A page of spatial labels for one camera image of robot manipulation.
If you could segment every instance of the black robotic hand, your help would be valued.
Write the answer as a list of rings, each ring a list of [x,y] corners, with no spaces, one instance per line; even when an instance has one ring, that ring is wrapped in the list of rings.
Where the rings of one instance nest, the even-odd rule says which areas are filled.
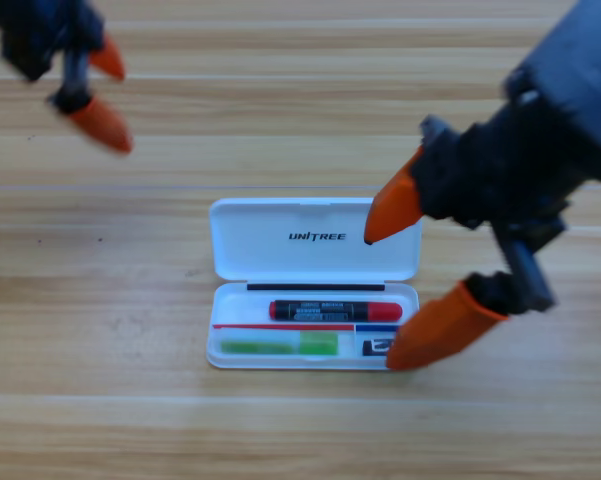
[[[0,34],[2,58],[29,82],[49,72],[63,52],[63,83],[51,104],[93,140],[131,151],[122,117],[88,89],[90,64],[120,81],[125,70],[103,17],[86,0],[0,0]]]

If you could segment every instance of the robotic arm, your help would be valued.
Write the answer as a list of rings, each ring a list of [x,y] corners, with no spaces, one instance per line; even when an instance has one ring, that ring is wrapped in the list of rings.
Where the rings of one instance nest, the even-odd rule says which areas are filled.
[[[89,91],[89,65],[123,81],[122,57],[104,21],[86,0],[0,0],[2,58],[29,82],[64,53],[61,88],[49,102],[92,140],[121,154],[132,150],[124,119]]]
[[[601,0],[580,0],[504,83],[506,101],[464,133],[429,117],[415,156],[376,195],[365,227],[373,244],[422,216],[491,226],[510,273],[473,273],[426,304],[398,332],[395,370],[467,348],[510,315],[555,300],[534,257],[566,228],[567,198],[601,182]]]

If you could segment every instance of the table surface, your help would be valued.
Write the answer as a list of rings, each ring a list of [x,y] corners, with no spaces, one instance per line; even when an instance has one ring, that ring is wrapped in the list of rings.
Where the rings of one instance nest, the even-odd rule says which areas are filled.
[[[601,186],[539,258],[559,298],[406,374],[220,371],[208,209],[372,196],[427,114],[458,129],[566,0],[99,2],[129,78],[103,152],[0,63],[0,480],[601,479]],[[424,222],[421,303],[503,268]]]

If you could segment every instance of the open box lid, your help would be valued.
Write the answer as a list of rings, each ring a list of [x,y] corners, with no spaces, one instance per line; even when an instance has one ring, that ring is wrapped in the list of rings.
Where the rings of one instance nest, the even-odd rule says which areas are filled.
[[[251,283],[361,284],[413,277],[421,222],[364,243],[372,198],[230,198],[210,209],[216,273]]]

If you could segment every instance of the red strip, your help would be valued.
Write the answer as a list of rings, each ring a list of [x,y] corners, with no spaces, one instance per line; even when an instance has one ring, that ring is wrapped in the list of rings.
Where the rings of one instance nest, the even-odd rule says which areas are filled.
[[[340,332],[353,332],[355,330],[354,325],[291,325],[291,324],[266,324],[266,323],[225,323],[214,325],[213,328],[250,328],[250,329],[261,329],[261,330],[329,330],[329,331],[340,331]]]

